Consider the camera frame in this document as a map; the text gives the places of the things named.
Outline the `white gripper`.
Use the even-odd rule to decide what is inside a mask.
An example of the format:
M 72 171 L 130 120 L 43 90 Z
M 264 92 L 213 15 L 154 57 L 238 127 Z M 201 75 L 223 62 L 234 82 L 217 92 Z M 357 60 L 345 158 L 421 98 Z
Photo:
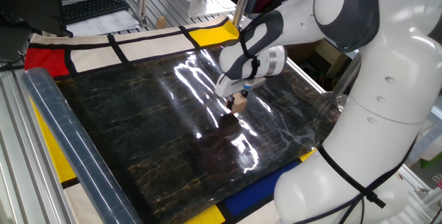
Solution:
M 215 85 L 215 93 L 219 97 L 227 97 L 226 107 L 229 110 L 232 110 L 234 103 L 234 96 L 231 95 L 241 91 L 242 97 L 248 96 L 249 92 L 243 90 L 245 82 L 246 80 L 243 79 L 232 80 L 229 77 L 227 77 L 225 74 L 221 74 L 221 76 L 219 76 L 217 83 Z

